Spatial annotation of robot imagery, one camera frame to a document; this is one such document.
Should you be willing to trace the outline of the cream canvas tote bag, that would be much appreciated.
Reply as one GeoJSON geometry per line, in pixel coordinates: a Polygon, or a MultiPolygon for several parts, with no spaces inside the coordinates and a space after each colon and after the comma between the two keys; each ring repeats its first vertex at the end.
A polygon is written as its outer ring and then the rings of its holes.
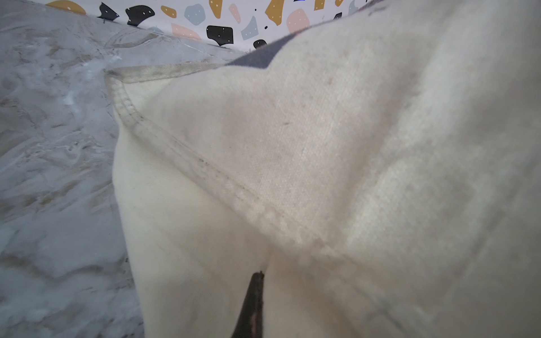
{"type": "Polygon", "coordinates": [[[110,70],[146,337],[540,336],[539,1],[371,1],[110,70]]]}

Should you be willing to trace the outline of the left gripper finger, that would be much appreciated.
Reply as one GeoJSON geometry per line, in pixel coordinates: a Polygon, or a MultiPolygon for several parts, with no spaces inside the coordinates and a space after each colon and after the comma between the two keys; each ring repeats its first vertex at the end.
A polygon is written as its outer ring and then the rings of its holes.
{"type": "Polygon", "coordinates": [[[252,275],[232,338],[263,337],[264,273],[252,275]]]}

